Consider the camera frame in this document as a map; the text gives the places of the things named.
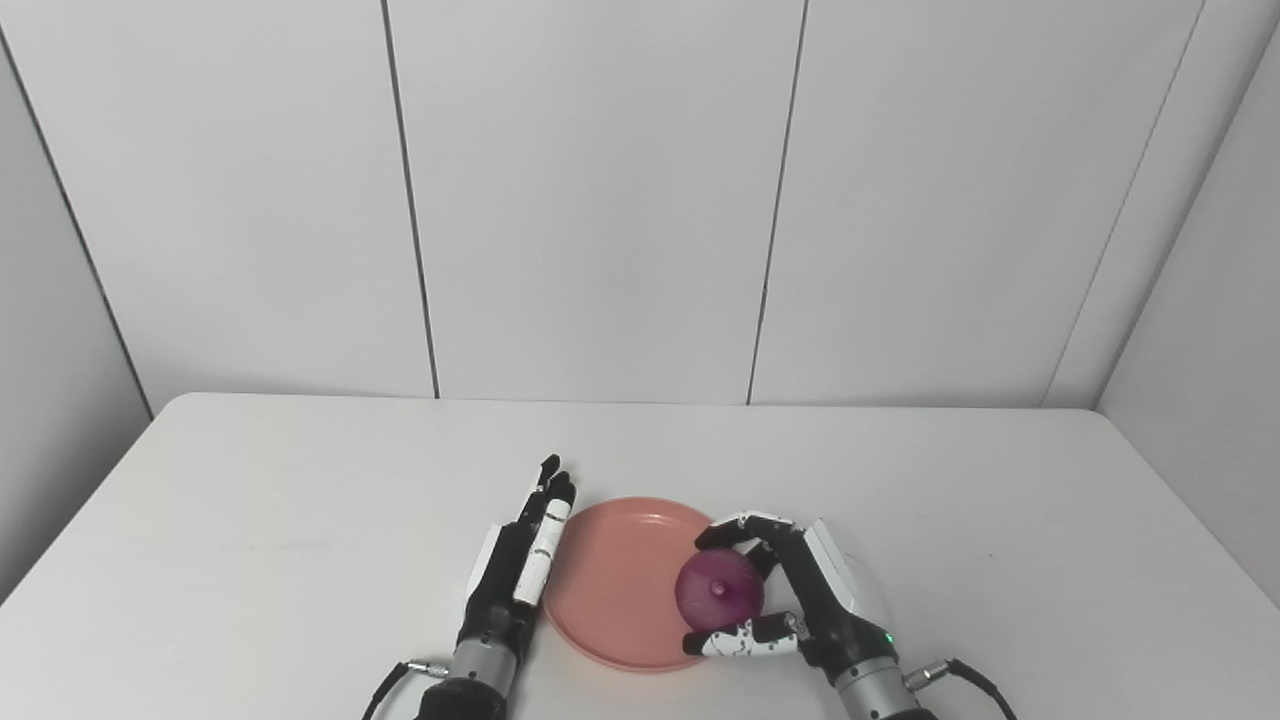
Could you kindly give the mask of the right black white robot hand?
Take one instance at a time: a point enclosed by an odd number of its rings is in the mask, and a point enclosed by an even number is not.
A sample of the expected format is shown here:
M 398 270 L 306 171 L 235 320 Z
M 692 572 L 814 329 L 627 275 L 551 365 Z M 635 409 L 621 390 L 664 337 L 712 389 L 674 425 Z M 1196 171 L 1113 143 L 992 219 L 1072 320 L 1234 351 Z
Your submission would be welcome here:
M 858 583 L 822 520 L 800 527 L 769 512 L 742 511 L 712 523 L 694 541 L 698 550 L 748 552 L 765 574 L 781 569 L 800 610 L 772 612 L 707 632 L 691 632 L 682 650 L 691 657 L 753 657 L 797 652 L 835 684 L 860 676 L 873 661 L 899 662 L 891 634 L 861 615 Z

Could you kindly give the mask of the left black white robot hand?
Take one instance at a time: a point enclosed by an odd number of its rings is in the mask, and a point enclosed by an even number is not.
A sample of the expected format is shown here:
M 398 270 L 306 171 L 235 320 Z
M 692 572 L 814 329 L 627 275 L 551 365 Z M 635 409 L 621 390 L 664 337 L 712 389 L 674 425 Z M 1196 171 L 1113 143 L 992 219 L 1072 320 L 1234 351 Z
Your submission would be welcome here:
M 508 650 L 517 664 L 525 661 L 576 495 L 561 456 L 552 454 L 518 516 L 493 527 L 485 538 L 457 644 L 485 641 Z

